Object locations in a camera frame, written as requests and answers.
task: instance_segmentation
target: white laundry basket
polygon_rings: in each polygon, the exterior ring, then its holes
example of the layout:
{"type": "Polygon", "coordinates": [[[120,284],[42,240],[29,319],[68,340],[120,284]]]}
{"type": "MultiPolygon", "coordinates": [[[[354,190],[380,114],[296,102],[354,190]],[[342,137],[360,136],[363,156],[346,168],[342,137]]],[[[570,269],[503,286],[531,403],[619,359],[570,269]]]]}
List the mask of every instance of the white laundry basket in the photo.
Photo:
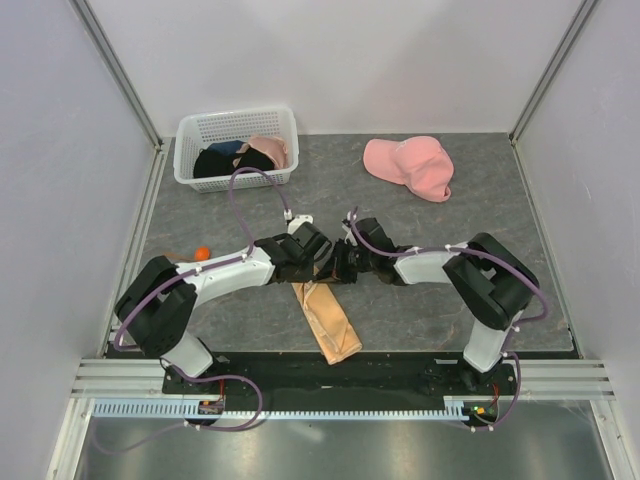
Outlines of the white laundry basket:
{"type": "MultiPolygon", "coordinates": [[[[193,178],[193,166],[200,150],[214,142],[246,141],[251,135],[281,137],[287,144],[287,167],[267,172],[276,183],[289,181],[298,166],[298,130],[293,112],[287,107],[254,108],[232,112],[190,115],[180,121],[173,157],[173,175],[179,183],[191,186],[199,193],[229,189],[230,175],[224,177],[193,178]]],[[[238,175],[234,188],[271,185],[258,173],[238,175]]]]}

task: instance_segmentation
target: orange object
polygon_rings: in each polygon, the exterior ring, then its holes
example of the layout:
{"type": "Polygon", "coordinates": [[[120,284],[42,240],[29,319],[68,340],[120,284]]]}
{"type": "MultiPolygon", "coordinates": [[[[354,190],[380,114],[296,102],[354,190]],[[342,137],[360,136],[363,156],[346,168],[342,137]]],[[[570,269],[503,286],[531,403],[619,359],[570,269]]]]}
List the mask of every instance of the orange object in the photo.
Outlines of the orange object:
{"type": "Polygon", "coordinates": [[[193,255],[193,259],[196,262],[204,262],[205,260],[209,260],[211,256],[211,252],[208,247],[200,247],[196,250],[196,253],[193,255]]]}

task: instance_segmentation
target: wall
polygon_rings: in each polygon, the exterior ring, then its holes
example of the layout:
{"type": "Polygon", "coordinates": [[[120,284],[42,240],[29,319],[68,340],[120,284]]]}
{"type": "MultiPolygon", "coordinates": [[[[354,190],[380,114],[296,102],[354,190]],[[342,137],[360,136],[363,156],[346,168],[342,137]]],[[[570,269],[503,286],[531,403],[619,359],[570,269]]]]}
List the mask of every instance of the wall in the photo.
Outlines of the wall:
{"type": "Polygon", "coordinates": [[[0,16],[0,465],[44,478],[152,148],[66,0],[0,16]]]}
{"type": "Polygon", "coordinates": [[[521,142],[576,334],[640,445],[640,3],[600,2],[521,142]]]}
{"type": "Polygon", "coordinates": [[[90,0],[163,135],[290,105],[305,133],[507,131],[579,0],[90,0]]]}

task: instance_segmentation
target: black cloth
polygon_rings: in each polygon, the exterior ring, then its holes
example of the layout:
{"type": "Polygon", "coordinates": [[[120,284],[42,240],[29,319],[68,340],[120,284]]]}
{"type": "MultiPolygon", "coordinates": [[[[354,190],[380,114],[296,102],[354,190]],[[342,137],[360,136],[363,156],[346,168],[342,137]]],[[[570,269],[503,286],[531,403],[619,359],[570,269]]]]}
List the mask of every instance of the black cloth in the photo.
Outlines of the black cloth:
{"type": "Polygon", "coordinates": [[[224,177],[233,174],[240,167],[258,168],[264,172],[274,169],[273,161],[264,153],[249,147],[243,153],[224,155],[217,150],[202,150],[193,165],[193,178],[224,177]],[[233,161],[240,157],[238,166],[233,161]]]}

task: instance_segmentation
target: floor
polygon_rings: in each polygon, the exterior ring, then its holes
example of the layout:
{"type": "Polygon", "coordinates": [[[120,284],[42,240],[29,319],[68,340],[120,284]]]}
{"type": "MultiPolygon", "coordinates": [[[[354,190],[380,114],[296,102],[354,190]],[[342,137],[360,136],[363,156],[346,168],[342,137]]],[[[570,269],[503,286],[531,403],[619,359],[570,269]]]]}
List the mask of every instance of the floor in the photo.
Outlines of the floor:
{"type": "MultiPolygon", "coordinates": [[[[93,422],[103,447],[122,449],[175,420],[93,422]]],[[[77,480],[613,478],[589,404],[578,402],[520,402],[493,433],[428,421],[276,420],[235,434],[179,429],[124,455],[88,447],[79,465],[87,475],[77,480]]]]}
{"type": "MultiPolygon", "coordinates": [[[[375,135],[403,140],[411,135],[375,135]]],[[[331,239],[354,205],[375,216],[397,244],[444,245],[493,234],[539,278],[551,315],[524,325],[511,347],[519,351],[573,348],[518,167],[506,134],[434,135],[456,171],[452,196],[429,203],[405,187],[369,175],[362,152],[373,135],[300,137],[300,165],[284,192],[294,213],[314,216],[331,239]]],[[[257,238],[285,231],[277,195],[268,188],[238,191],[237,202],[257,238]]],[[[173,178],[167,160],[143,252],[143,263],[164,252],[190,256],[201,246],[213,256],[242,249],[245,239],[226,193],[198,194],[173,178]]],[[[450,286],[392,287],[373,275],[332,287],[365,350],[453,351],[464,348],[472,321],[450,286]]],[[[528,313],[535,313],[535,302],[528,313]]],[[[189,330],[212,350],[317,350],[290,285],[234,292],[199,307],[189,330]]]]}

